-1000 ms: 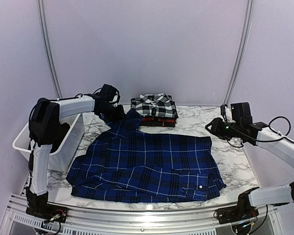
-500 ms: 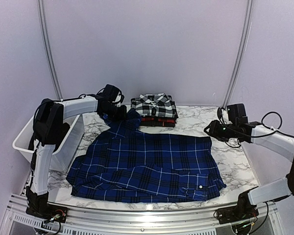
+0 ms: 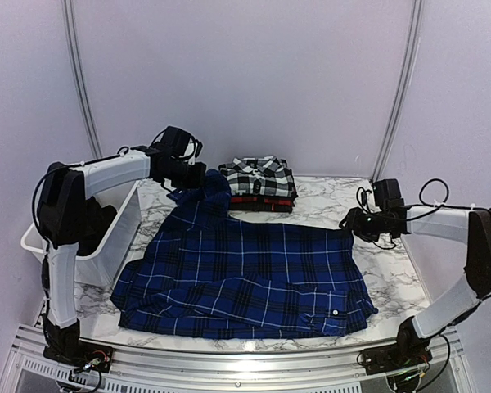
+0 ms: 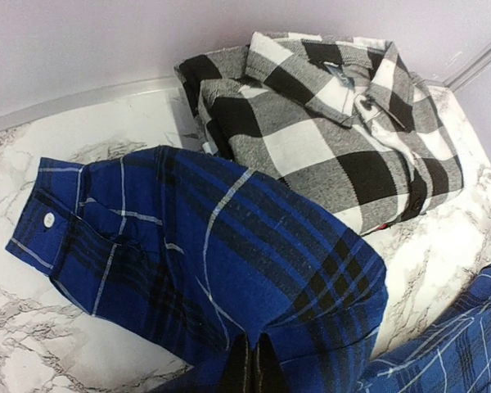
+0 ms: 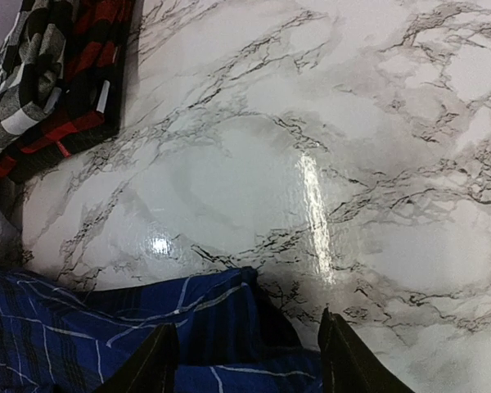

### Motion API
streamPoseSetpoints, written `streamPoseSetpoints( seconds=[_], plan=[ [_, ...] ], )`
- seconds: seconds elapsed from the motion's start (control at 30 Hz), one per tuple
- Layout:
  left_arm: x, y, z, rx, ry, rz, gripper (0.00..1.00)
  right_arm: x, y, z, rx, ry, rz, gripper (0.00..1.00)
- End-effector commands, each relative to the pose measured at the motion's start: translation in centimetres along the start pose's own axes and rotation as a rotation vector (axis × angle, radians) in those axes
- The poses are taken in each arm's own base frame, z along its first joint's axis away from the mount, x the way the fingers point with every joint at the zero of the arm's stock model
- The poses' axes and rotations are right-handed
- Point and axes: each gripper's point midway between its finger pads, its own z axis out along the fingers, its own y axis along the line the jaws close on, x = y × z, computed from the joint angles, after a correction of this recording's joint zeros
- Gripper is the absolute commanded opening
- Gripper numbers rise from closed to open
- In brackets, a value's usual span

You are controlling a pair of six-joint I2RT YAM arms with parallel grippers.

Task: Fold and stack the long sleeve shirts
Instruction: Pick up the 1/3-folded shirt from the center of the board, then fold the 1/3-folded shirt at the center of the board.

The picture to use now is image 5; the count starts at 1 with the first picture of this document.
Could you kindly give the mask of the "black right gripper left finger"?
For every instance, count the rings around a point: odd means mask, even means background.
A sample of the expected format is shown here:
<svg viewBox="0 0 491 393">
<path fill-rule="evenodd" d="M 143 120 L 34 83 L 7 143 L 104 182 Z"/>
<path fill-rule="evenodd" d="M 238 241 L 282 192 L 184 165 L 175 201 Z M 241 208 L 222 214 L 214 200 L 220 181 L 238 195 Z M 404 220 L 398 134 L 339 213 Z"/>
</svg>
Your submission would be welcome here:
<svg viewBox="0 0 491 393">
<path fill-rule="evenodd" d="M 173 324 L 162 324 L 96 392 L 173 392 L 178 358 L 177 329 Z"/>
</svg>

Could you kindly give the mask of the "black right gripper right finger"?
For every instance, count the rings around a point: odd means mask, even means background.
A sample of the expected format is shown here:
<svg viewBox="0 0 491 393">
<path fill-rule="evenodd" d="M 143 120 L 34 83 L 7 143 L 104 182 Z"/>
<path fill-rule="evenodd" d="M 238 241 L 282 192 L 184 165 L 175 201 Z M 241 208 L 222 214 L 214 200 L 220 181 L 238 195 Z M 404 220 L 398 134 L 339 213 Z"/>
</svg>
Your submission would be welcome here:
<svg viewBox="0 0 491 393">
<path fill-rule="evenodd" d="M 340 314 L 323 310 L 318 331 L 324 392 L 412 393 Z"/>
</svg>

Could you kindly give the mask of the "blue plaid long sleeve shirt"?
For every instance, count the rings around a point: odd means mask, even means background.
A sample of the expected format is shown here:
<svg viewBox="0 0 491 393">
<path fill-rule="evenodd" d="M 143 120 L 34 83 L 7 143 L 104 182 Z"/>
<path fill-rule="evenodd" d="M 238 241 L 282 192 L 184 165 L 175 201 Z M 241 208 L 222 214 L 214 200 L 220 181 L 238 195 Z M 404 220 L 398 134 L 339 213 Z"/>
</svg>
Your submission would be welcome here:
<svg viewBox="0 0 491 393">
<path fill-rule="evenodd" d="M 305 349 L 251 267 L 76 292 L 0 269 L 0 392 L 93 392 L 152 332 L 173 324 L 173 392 L 319 392 Z"/>
</svg>

